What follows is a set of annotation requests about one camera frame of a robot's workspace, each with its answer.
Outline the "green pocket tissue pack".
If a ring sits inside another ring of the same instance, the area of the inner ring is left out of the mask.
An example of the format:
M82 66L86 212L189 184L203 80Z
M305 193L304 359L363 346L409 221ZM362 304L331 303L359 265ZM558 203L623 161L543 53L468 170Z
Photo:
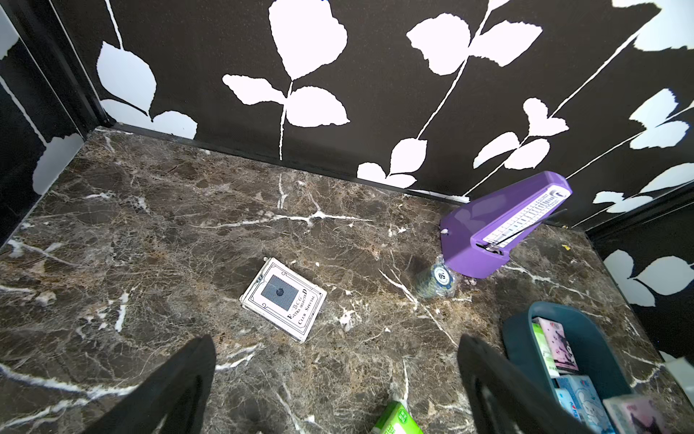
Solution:
M558 369L556 367L551 349L549 348L548 341L546 339L546 336L544 334L544 331L542 327L537 324L533 323L532 324L532 331L535 337L535 341L540 349L540 357L542 359L542 362L544 364L544 367L546 368L548 375L550 378L558 378L560 377L560 373L558 372Z

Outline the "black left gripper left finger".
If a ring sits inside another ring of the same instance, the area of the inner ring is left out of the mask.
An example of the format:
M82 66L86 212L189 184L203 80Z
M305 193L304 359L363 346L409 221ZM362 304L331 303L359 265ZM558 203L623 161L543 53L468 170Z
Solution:
M193 338L87 433L199 433L213 385L211 336Z

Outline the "pink Kuromi tissue pack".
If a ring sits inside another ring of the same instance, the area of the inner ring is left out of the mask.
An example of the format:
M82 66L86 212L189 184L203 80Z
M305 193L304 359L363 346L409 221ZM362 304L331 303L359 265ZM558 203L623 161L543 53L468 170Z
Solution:
M616 433L670 434L665 417L646 396L629 394L603 400Z
M560 374L578 374L580 370L576 357L562 323L539 316L534 318L533 322L543 331L556 370Z

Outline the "large green tissue pack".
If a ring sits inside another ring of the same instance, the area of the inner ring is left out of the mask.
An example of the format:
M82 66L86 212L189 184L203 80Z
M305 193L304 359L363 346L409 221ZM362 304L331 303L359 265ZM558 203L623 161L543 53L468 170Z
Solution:
M423 434L423 430L399 401L390 401L370 434Z

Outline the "blue cartoon tissue pack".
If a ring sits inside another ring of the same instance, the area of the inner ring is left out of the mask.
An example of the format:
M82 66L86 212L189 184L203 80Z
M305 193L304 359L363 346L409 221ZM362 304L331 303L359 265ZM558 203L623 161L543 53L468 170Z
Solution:
M562 375L556 378L555 382L560 389L569 393L587 428L594 433L616 433L596 388L588 376Z

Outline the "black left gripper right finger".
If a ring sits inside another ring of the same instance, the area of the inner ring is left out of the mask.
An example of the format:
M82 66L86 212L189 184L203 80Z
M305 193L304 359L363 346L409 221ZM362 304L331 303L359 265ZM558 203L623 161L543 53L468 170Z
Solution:
M478 433L590 432L483 340L462 335L457 363Z

